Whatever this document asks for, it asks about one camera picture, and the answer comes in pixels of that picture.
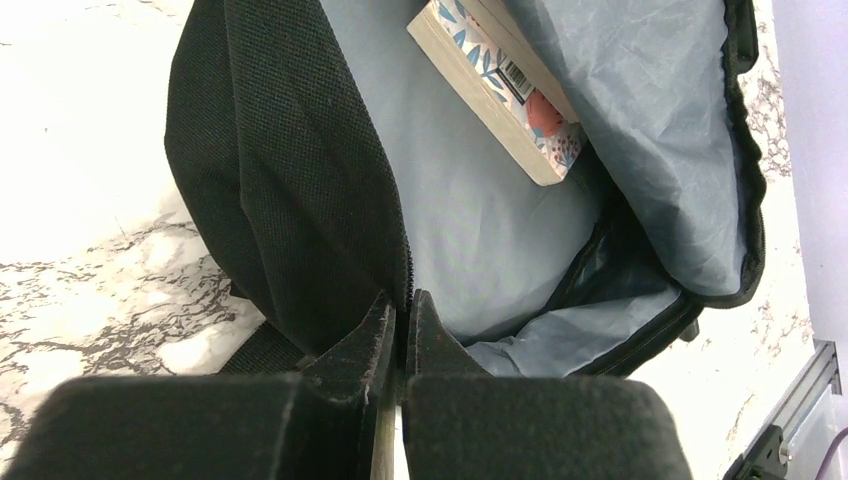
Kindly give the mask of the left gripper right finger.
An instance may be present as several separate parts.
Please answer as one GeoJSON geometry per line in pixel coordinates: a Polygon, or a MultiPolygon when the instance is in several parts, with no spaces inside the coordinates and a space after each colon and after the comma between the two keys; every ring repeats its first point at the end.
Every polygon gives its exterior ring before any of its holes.
{"type": "Polygon", "coordinates": [[[402,407],[413,479],[688,479],[673,417],[648,385],[608,376],[498,378],[414,294],[402,407]]]}

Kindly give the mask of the floral cover book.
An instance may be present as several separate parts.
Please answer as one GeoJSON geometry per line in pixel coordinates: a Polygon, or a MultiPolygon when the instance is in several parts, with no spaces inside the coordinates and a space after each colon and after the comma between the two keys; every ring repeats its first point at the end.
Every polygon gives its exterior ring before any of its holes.
{"type": "Polygon", "coordinates": [[[563,88],[500,1],[430,1],[407,30],[538,185],[559,183],[586,137],[563,88]]]}

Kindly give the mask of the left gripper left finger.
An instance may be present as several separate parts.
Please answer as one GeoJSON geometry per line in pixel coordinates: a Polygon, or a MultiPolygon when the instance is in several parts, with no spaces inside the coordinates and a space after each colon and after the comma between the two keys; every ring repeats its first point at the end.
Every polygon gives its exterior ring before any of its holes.
{"type": "Polygon", "coordinates": [[[304,370],[59,385],[9,479],[387,479],[394,308],[383,298],[304,370]]]}

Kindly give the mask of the black backpack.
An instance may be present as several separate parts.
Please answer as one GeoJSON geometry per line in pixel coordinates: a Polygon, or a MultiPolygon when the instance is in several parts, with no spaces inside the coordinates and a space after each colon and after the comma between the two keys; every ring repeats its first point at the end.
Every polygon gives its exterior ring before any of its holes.
{"type": "Polygon", "coordinates": [[[739,1],[509,1],[584,149],[540,186],[408,33],[420,1],[197,1],[164,146],[211,257],[286,347],[433,315],[496,376],[625,375],[764,266],[739,1]]]}

